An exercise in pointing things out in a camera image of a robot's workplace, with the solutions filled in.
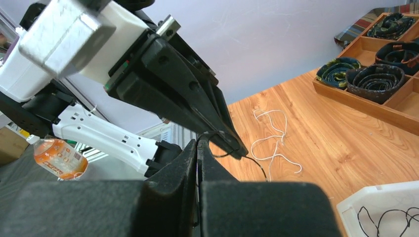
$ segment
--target black rolled tie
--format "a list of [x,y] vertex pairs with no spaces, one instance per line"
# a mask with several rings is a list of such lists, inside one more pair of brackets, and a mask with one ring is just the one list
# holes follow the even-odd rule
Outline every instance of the black rolled tie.
[[403,16],[401,13],[392,13],[377,24],[368,32],[368,37],[397,40],[406,32],[415,22],[413,17]]
[[335,58],[323,65],[317,71],[316,78],[324,84],[339,88],[346,88],[345,74],[348,70],[361,68],[361,63],[349,57]]
[[397,66],[408,75],[419,71],[419,44],[393,42],[384,45],[376,54],[377,64]]
[[405,73],[396,66],[374,64],[346,72],[348,92],[383,104],[406,82]]

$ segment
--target striped fabric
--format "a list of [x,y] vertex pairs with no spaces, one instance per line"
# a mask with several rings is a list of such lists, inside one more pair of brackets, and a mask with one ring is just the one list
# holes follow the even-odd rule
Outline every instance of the striped fabric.
[[410,0],[410,4],[395,6],[395,7],[381,7],[375,8],[368,12],[365,16],[359,19],[355,24],[335,36],[335,42],[345,48],[355,38],[357,38],[373,21],[375,21],[384,12],[400,12],[400,13],[419,13],[419,3],[417,0]]

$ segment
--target wall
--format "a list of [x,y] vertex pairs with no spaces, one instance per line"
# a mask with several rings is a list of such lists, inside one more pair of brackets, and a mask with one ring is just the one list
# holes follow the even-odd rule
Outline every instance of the wall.
[[[34,0],[1,0],[16,23]],[[156,0],[155,21],[173,15],[179,34],[210,65],[227,103],[292,79],[336,57],[333,37],[369,10],[406,0]],[[138,132],[157,116],[106,96],[100,85],[73,79],[110,121]]]

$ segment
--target wood grain surface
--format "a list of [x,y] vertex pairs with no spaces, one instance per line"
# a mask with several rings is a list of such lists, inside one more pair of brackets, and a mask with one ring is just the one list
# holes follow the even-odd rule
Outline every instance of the wood grain surface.
[[[419,137],[318,95],[311,83],[315,73],[305,73],[228,109],[248,150],[255,140],[278,134],[267,116],[255,120],[255,109],[286,113],[288,130],[285,146],[279,151],[300,163],[303,171],[294,174],[298,166],[276,157],[271,166],[272,181],[304,181],[320,186],[345,235],[336,209],[339,202],[365,186],[419,179]],[[270,115],[277,128],[284,128],[282,113]],[[275,143],[276,138],[261,142],[254,149],[255,155],[272,156]],[[214,145],[211,149],[215,155],[225,153]],[[225,157],[219,162],[241,181],[264,181],[260,168],[251,160]],[[270,161],[259,163],[267,172]]]

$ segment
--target plastic bottle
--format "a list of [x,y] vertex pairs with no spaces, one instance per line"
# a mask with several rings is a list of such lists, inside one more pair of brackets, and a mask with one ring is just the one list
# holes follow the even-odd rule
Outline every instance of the plastic bottle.
[[40,139],[31,135],[27,138],[34,145],[37,164],[63,180],[71,180],[82,175],[88,161],[73,147],[61,139]]

